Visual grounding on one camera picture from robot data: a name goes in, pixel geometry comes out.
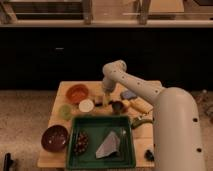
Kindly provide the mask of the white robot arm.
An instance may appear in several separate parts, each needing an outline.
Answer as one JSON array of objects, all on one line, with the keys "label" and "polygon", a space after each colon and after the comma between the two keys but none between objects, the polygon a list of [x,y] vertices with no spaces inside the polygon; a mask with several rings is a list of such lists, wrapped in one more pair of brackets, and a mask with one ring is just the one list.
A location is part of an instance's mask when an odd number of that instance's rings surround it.
[{"label": "white robot arm", "polygon": [[153,106],[155,171],[207,171],[199,111],[189,92],[128,74],[123,60],[105,64],[102,72],[104,92],[113,92],[120,83]]}]

